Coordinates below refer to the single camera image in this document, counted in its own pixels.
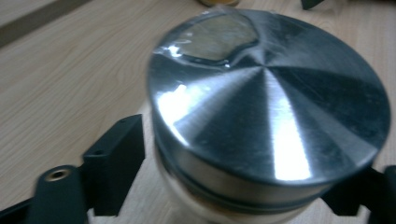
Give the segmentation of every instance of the table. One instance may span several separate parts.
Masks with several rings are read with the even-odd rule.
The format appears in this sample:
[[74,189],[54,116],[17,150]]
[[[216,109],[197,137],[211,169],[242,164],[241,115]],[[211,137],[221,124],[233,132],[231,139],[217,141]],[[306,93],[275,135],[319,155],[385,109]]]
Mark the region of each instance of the table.
[[[7,32],[1,27],[53,2],[0,0],[0,35]],[[273,10],[342,39],[378,73],[396,111],[395,1],[327,0],[303,11],[298,0],[242,0],[238,8]],[[80,165],[80,155],[114,122],[141,113],[147,158],[120,216],[91,222],[180,223],[154,167],[146,70],[161,36],[204,10],[193,0],[91,0],[0,48],[0,210],[31,197],[49,168]],[[376,169],[396,163],[394,148],[393,129]],[[290,223],[366,217],[365,209],[337,217],[317,200]]]

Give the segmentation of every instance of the black clamp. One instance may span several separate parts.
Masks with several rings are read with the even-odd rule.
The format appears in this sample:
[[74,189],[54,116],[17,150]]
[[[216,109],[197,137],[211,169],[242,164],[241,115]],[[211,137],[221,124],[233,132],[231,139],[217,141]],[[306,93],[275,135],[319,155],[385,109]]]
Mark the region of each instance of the black clamp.
[[142,116],[119,120],[84,154],[37,180],[35,196],[0,212],[2,224],[84,224],[87,211],[116,216],[145,159]]
[[395,224],[396,166],[387,167],[384,174],[371,167],[365,169],[321,198],[337,216],[354,217],[364,205],[371,211],[369,224]]

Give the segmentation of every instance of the metal cylinder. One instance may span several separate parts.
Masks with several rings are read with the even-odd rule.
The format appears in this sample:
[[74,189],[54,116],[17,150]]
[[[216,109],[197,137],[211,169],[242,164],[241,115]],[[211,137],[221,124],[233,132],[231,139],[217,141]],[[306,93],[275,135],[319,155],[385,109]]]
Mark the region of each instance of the metal cylinder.
[[159,43],[148,93],[161,166],[201,201],[287,214],[369,166],[389,132],[373,69],[303,21],[215,11]]

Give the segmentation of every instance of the screw hole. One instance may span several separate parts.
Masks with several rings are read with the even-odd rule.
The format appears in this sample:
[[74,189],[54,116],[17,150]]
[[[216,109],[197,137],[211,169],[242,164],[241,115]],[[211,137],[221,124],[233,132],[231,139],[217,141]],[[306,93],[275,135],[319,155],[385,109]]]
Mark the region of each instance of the screw hole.
[[57,180],[67,177],[68,175],[70,175],[70,170],[61,169],[61,170],[53,171],[52,173],[47,175],[46,180],[47,181],[57,181]]

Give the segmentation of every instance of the wooden table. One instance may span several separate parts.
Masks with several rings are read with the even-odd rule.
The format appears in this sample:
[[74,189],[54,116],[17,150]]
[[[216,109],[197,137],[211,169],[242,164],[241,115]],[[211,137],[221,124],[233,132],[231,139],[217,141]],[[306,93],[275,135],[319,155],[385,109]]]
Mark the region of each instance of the wooden table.
[[[0,27],[51,2],[0,0]],[[327,0],[303,11],[298,0],[242,0],[238,7],[273,10],[339,37],[378,73],[396,111],[395,1]],[[182,223],[154,168],[146,68],[161,36],[204,10],[193,0],[92,0],[0,48],[0,210],[30,197],[49,168],[80,165],[115,121],[142,113],[147,158],[120,216],[91,221]],[[377,169],[396,163],[395,139],[392,130]],[[317,200],[290,223],[364,223],[366,214],[336,217]]]

